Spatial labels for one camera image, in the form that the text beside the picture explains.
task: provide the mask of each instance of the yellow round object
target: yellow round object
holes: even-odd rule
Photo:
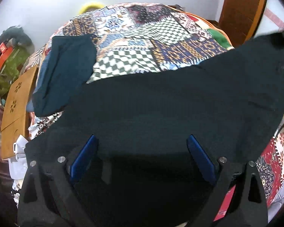
[[[103,7],[104,7],[104,5],[101,4],[101,3],[92,2],[92,3],[89,3],[89,4],[84,5],[84,6],[80,9],[79,14],[86,13],[86,12],[88,12],[88,10],[90,10],[90,9],[99,9],[99,8],[103,8]]]

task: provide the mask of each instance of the bed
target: bed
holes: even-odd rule
[[[177,70],[232,50],[228,36],[205,19],[157,3],[122,3],[84,13],[60,27],[23,70],[42,63],[51,51],[52,37],[90,34],[97,49],[94,72],[87,81],[113,76]],[[31,139],[45,132],[63,110],[49,117],[35,117],[29,127]],[[267,206],[284,182],[284,119],[256,161],[265,190]],[[234,188],[226,195],[216,217],[222,218]]]

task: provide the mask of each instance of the green and white checkered pattern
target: green and white checkered pattern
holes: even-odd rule
[[[150,50],[112,50],[94,64],[94,73],[87,83],[139,72],[160,72]]]
[[[179,41],[190,38],[189,33],[173,17],[163,18],[156,23],[142,25],[138,29],[124,34],[127,38],[154,39],[167,45],[176,44]]]

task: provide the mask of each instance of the wooden door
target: wooden door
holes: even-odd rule
[[[219,27],[234,47],[252,37],[261,20],[266,0],[225,0]]]

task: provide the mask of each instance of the metal screw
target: metal screw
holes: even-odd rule
[[[226,162],[227,162],[227,158],[224,157],[224,156],[222,156],[222,157],[219,158],[219,161],[220,161],[221,163],[226,163]]]
[[[62,162],[64,162],[65,161],[65,157],[64,156],[60,156],[59,158],[58,158],[58,162],[59,163],[62,163]]]
[[[29,165],[30,165],[31,167],[35,166],[36,164],[37,164],[37,162],[36,162],[35,160],[32,160],[32,161],[29,163]]]
[[[254,167],[256,165],[255,162],[253,162],[252,160],[250,162],[248,162],[248,164],[251,166],[251,167]]]

